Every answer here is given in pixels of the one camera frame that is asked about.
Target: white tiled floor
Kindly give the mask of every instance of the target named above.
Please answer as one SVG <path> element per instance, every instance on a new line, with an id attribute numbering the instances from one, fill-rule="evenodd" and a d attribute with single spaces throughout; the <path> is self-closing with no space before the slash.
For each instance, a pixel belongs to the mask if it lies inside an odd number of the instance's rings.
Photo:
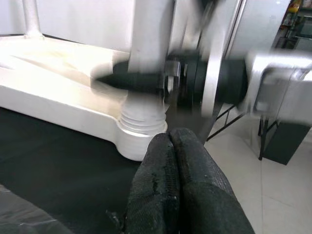
<path id="1" fill-rule="evenodd" d="M 259 161 L 257 127 L 258 120 L 243 117 L 205 147 L 228 177 L 256 234 L 311 234 L 312 143 L 302 143 L 287 166 Z"/>

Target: black mat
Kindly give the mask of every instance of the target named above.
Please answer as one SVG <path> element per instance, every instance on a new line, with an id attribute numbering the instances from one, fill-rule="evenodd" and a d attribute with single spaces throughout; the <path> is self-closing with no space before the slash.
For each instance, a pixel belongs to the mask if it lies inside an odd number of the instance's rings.
<path id="1" fill-rule="evenodd" d="M 0 184 L 76 234 L 117 233 L 139 166 L 114 144 L 0 108 Z"/>

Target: white pipe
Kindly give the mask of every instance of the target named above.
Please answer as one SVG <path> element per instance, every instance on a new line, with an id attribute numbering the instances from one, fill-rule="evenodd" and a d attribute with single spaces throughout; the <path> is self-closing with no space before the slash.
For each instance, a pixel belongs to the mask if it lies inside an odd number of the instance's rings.
<path id="1" fill-rule="evenodd" d="M 25 14 L 26 36 L 30 38 L 43 37 L 40 32 L 36 0 L 23 0 L 23 8 Z"/>

